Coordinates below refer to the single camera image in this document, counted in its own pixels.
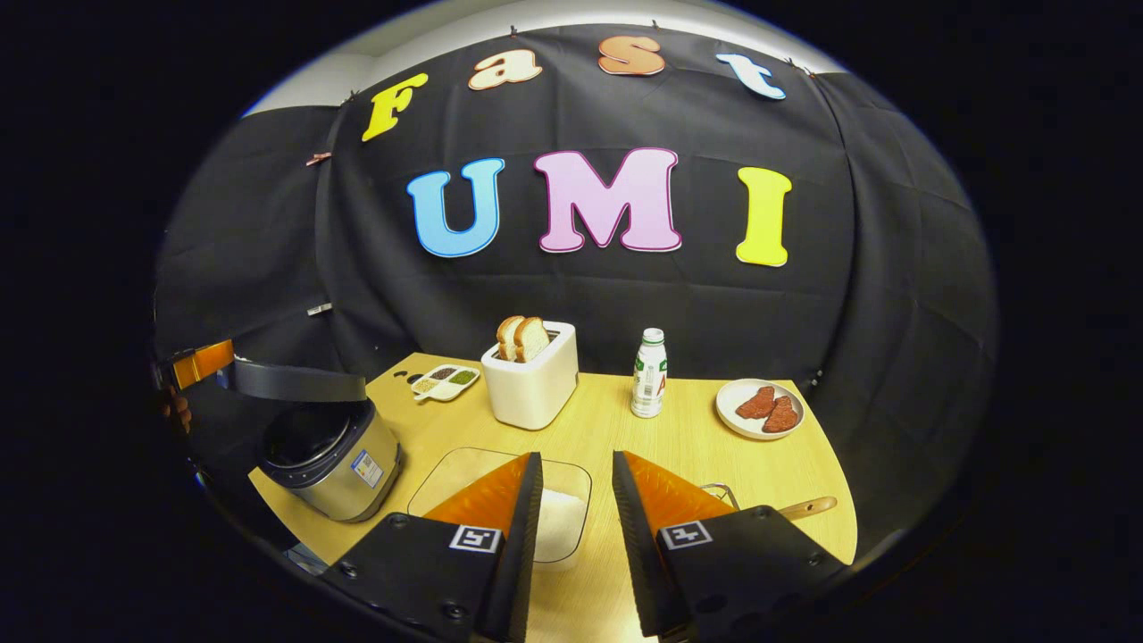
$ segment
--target toaster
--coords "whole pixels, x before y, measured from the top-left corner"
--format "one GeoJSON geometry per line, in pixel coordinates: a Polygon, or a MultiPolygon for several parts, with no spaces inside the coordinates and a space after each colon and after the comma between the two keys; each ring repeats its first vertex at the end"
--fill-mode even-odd
{"type": "Polygon", "coordinates": [[[531,362],[519,364],[502,359],[498,345],[480,359],[493,416],[529,432],[550,425],[580,384],[575,327],[544,321],[544,330],[551,344],[531,362]]]}

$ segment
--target bottle cap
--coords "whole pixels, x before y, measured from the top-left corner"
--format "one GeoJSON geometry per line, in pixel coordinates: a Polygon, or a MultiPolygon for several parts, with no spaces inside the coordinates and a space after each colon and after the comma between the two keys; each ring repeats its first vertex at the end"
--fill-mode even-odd
{"type": "Polygon", "coordinates": [[[663,331],[660,329],[647,329],[644,331],[644,344],[645,345],[661,345],[663,344],[663,331]]]}

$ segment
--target plate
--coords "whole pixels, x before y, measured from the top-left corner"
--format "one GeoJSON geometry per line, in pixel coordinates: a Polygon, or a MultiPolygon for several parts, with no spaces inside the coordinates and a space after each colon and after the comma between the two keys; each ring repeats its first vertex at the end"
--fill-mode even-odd
{"type": "Polygon", "coordinates": [[[801,405],[801,401],[798,396],[783,387],[782,385],[775,385],[774,383],[767,380],[735,380],[733,383],[727,383],[718,392],[718,396],[714,397],[714,408],[718,409],[719,418],[726,423],[726,426],[734,429],[735,433],[746,436],[751,440],[778,440],[783,439],[793,432],[798,431],[801,426],[802,420],[806,419],[806,410],[801,405]],[[793,407],[793,412],[798,415],[798,424],[793,426],[790,431],[782,432],[780,434],[767,434],[762,433],[762,426],[766,425],[767,418],[760,420],[748,420],[745,418],[740,418],[735,411],[742,407],[743,402],[746,402],[758,393],[758,389],[762,387],[774,387],[774,400],[777,401],[780,397],[789,397],[791,407],[793,407]]]}
{"type": "Polygon", "coordinates": [[[454,397],[461,395],[461,392],[474,385],[479,379],[480,379],[480,371],[478,369],[473,369],[471,367],[459,367],[457,364],[438,364],[432,371],[429,371],[427,373],[422,376],[419,380],[409,385],[409,389],[413,391],[413,395],[415,396],[424,395],[426,399],[432,399],[439,402],[448,402],[454,397]],[[443,379],[440,380],[433,378],[433,376],[435,376],[443,369],[451,369],[453,372],[445,376],[443,379]],[[472,373],[472,379],[469,380],[467,383],[458,385],[449,381],[453,378],[457,377],[459,373],[464,372],[472,373]],[[417,387],[423,386],[423,383],[426,381],[437,384],[429,391],[418,391],[417,387]]]}

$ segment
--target bread slice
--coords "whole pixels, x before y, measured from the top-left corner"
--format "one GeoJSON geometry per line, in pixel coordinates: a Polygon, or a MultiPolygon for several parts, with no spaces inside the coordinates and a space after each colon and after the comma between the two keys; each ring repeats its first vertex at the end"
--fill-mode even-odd
{"type": "Polygon", "coordinates": [[[496,341],[499,343],[501,360],[515,362],[515,328],[523,321],[522,314],[513,314],[501,321],[499,329],[496,329],[496,341]]]}
{"type": "Polygon", "coordinates": [[[515,361],[528,363],[535,360],[539,352],[544,351],[552,341],[544,330],[544,320],[539,316],[529,316],[520,321],[513,336],[515,341],[515,361]]]}

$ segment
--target orange letter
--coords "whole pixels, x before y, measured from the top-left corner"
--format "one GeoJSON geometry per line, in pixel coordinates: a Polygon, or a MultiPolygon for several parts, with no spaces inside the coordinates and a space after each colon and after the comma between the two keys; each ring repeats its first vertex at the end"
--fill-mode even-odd
{"type": "Polygon", "coordinates": [[[398,82],[389,89],[383,89],[373,97],[373,115],[369,116],[369,128],[361,135],[361,142],[378,134],[389,131],[397,126],[393,112],[402,112],[413,99],[413,88],[429,82],[427,73],[418,73],[405,82],[398,82]]]}
{"type": "Polygon", "coordinates": [[[743,263],[785,265],[782,247],[782,201],[792,187],[790,179],[769,169],[743,167],[738,179],[746,184],[746,239],[734,254],[743,263]]]}
{"type": "Polygon", "coordinates": [[[475,75],[469,79],[469,88],[491,89],[504,82],[523,82],[531,80],[544,71],[544,67],[536,66],[536,54],[530,49],[513,49],[489,56],[472,67],[477,70],[475,75]]]}
{"type": "Polygon", "coordinates": [[[646,35],[615,35],[599,43],[599,69],[616,75],[652,75],[666,69],[658,42],[646,35]]]}

